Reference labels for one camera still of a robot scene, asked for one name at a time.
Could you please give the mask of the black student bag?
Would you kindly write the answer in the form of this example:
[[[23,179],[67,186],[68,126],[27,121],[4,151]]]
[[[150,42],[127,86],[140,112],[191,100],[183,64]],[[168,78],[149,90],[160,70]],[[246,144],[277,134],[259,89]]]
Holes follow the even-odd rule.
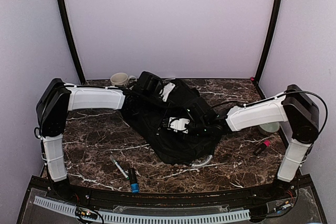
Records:
[[[166,102],[160,97],[166,85],[157,77],[138,80],[132,89],[139,95],[127,96],[121,114],[129,124],[152,147],[166,164],[190,164],[203,156],[212,155],[222,135],[185,134],[162,126],[166,118],[185,118],[201,125],[210,122],[218,114],[183,80],[175,79],[175,88]]]

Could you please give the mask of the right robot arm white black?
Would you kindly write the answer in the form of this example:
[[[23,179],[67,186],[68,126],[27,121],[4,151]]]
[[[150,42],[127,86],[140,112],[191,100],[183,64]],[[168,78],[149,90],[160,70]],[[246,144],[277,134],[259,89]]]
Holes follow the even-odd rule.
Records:
[[[208,123],[183,123],[182,130],[188,134],[224,135],[252,126],[288,122],[292,136],[277,179],[289,183],[325,127],[325,123],[320,123],[319,107],[310,99],[311,96],[322,99],[291,84],[286,91],[271,98],[234,106]]]

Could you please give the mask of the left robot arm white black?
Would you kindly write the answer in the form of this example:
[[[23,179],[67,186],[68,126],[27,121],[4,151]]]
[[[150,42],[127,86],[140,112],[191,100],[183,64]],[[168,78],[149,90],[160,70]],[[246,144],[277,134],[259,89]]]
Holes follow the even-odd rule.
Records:
[[[123,87],[89,87],[64,83],[53,79],[36,106],[38,133],[42,157],[52,182],[67,179],[62,138],[68,112],[80,109],[119,110],[127,96],[139,95],[134,89]]]

